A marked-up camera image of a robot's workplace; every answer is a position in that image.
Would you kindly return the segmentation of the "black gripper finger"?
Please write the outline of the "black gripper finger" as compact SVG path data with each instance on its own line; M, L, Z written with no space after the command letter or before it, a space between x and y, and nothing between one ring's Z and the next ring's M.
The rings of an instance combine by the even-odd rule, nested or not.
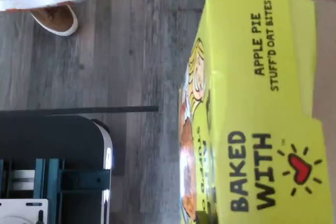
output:
M218 224L217 211L196 211L196 224Z

